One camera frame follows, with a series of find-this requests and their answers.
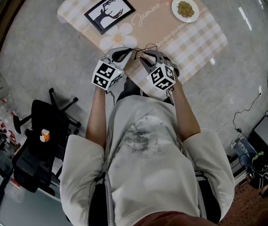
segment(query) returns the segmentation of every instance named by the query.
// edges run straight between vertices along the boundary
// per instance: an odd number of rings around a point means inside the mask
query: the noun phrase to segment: black chair
[[[57,154],[61,154],[59,148],[65,148],[69,136],[69,124],[80,127],[79,122],[71,121],[64,111],[78,101],[73,101],[62,110],[57,108],[53,97],[53,88],[49,90],[52,104],[40,100],[32,103],[31,115],[23,120],[14,116],[14,126],[18,133],[20,127],[32,119],[32,130],[26,130],[27,139],[12,160],[14,165],[15,180],[30,192],[36,192],[38,188],[49,190],[51,183],[52,166]],[[49,131],[50,140],[41,142],[41,131]]]

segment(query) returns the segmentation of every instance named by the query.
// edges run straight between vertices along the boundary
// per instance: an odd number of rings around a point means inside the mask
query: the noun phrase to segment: person
[[[242,150],[242,146],[246,148],[248,154]],[[266,198],[268,196],[268,158],[265,153],[257,153],[242,135],[231,142],[230,148],[236,151],[239,162],[251,175],[250,185],[254,189],[261,189],[259,195]]]
[[[127,79],[107,129],[106,94],[95,88],[86,138],[69,137],[62,167],[61,202],[73,225],[89,224],[104,168],[117,226],[215,225],[206,219],[210,211],[200,217],[195,171],[208,178],[217,221],[225,216],[235,187],[225,151],[216,133],[201,133],[178,79],[173,88],[174,106],[170,99],[141,96]],[[100,208],[96,203],[96,216],[106,217]]]

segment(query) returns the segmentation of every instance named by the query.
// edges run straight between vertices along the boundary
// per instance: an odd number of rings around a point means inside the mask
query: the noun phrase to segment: food on plate
[[[181,1],[178,5],[178,13],[182,17],[192,17],[195,12],[192,9],[192,6],[188,2]]]

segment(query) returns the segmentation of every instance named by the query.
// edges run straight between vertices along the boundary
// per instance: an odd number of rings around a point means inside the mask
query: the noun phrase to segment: white plate
[[[191,6],[192,6],[192,9],[193,11],[195,12],[195,14],[193,14],[192,17],[182,17],[182,15],[180,15],[178,13],[178,5],[180,2],[188,2]],[[180,19],[181,21],[185,22],[185,23],[193,23],[194,21],[196,21],[200,15],[200,11],[199,11],[199,8],[197,6],[197,4],[192,1],[192,0],[174,0],[171,4],[171,9],[172,9],[172,12],[173,14],[178,18]]]

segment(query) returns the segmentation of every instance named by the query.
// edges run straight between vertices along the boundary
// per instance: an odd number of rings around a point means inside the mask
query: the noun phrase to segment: checkered tablecloth
[[[178,65],[182,84],[227,45],[220,26],[200,0],[193,0],[199,7],[200,16],[191,24],[174,17],[171,11],[172,0],[127,0],[136,12],[121,20],[104,35],[100,35],[84,16],[100,1],[66,0],[58,9],[58,19],[62,23],[70,23],[104,53],[114,47],[145,48],[148,43],[156,44],[159,51]],[[116,35],[123,40],[115,41]],[[149,96],[166,98],[165,93],[148,83],[147,72],[139,60],[128,63],[124,72]]]

